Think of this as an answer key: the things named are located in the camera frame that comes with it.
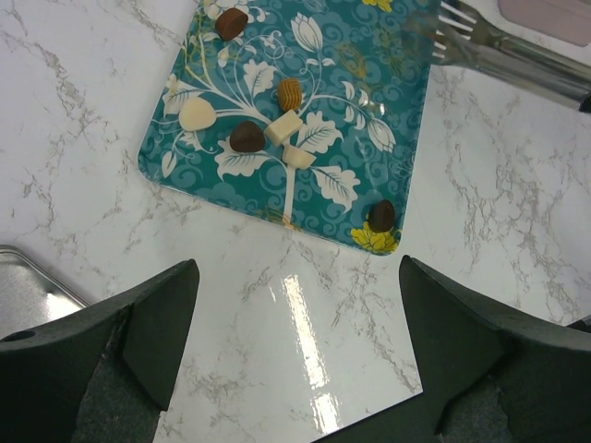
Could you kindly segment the metal tongs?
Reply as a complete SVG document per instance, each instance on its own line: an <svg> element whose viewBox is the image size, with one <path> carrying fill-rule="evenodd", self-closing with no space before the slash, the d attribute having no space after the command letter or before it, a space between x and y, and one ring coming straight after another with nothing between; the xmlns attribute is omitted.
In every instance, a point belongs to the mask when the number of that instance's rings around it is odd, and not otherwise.
<svg viewBox="0 0 591 443"><path fill-rule="evenodd" d="M590 113L590 66L500 30L462 1L442 1L432 62L471 69Z"/></svg>

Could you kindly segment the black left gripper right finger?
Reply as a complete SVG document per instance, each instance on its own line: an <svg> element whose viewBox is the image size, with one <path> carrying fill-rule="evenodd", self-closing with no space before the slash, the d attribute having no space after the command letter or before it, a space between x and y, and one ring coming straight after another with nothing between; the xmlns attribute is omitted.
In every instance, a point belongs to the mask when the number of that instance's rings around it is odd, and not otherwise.
<svg viewBox="0 0 591 443"><path fill-rule="evenodd" d="M399 283L435 436L589 441L588 329L526 314L409 256Z"/></svg>

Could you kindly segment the caramel chocolate piece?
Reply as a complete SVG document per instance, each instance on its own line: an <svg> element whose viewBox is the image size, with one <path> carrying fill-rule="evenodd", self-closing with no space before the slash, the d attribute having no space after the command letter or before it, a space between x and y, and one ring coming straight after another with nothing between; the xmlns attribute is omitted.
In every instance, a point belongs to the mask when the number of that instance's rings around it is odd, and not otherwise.
<svg viewBox="0 0 591 443"><path fill-rule="evenodd" d="M284 112L297 110L303 101L299 80L296 78L283 79L277 88L277 98L279 106Z"/></svg>

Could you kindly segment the brown chocolate piece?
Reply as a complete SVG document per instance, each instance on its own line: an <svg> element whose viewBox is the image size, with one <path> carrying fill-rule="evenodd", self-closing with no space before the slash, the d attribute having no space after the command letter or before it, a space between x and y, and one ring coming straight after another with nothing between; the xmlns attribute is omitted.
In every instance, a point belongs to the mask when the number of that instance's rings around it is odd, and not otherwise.
<svg viewBox="0 0 591 443"><path fill-rule="evenodd" d="M215 22L215 29L223 41L231 41L247 26L248 16L240 9L226 9Z"/></svg>

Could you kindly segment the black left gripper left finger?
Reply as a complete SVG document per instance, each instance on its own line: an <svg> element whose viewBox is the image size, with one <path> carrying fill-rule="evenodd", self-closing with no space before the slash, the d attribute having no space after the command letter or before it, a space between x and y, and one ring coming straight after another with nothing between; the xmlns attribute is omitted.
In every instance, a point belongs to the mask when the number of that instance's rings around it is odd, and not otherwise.
<svg viewBox="0 0 591 443"><path fill-rule="evenodd" d="M188 259L1 340L4 442L151 442L168 410L199 288Z"/></svg>

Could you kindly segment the metal tin lid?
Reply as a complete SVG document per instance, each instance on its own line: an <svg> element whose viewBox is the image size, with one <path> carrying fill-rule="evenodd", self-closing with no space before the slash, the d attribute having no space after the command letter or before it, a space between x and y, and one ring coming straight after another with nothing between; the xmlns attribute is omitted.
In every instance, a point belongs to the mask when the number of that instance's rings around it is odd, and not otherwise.
<svg viewBox="0 0 591 443"><path fill-rule="evenodd" d="M23 251L1 245L2 339L89 305Z"/></svg>

